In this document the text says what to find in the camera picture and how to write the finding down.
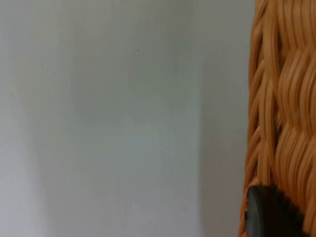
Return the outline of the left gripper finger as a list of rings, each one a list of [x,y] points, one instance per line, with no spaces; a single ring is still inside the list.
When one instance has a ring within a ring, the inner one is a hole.
[[[304,214],[275,186],[255,185],[247,191],[248,237],[308,237]]]

